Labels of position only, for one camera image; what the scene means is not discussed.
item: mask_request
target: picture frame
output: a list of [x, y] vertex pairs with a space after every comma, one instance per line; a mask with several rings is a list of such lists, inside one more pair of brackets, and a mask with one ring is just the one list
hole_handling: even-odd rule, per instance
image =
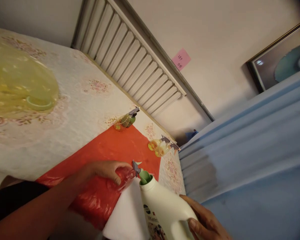
[[300, 24], [246, 62], [259, 93], [300, 71]]

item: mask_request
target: green bottle spout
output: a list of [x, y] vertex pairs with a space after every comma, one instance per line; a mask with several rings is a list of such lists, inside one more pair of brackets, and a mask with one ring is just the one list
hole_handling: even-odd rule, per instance
[[152, 180], [151, 175], [147, 172], [147, 171], [141, 171], [139, 173], [140, 176], [140, 185], [146, 185], [147, 183], [149, 183]]

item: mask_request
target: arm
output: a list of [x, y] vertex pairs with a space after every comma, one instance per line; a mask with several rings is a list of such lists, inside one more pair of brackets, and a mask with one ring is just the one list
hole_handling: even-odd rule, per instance
[[118, 167], [130, 167], [128, 163], [105, 161], [85, 165], [57, 186], [28, 202], [0, 221], [0, 239], [44, 239], [46, 240], [60, 218], [94, 176], [121, 180], [115, 173]]

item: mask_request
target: black sleeve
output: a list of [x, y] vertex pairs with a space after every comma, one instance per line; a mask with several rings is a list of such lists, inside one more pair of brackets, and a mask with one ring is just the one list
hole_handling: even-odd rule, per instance
[[49, 188], [36, 182], [24, 181], [0, 190], [0, 221]]

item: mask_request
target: white radiator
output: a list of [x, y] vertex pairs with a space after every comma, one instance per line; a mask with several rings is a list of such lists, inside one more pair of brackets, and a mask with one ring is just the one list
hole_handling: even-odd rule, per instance
[[155, 117], [186, 92], [115, 0], [87, 0], [75, 47]]

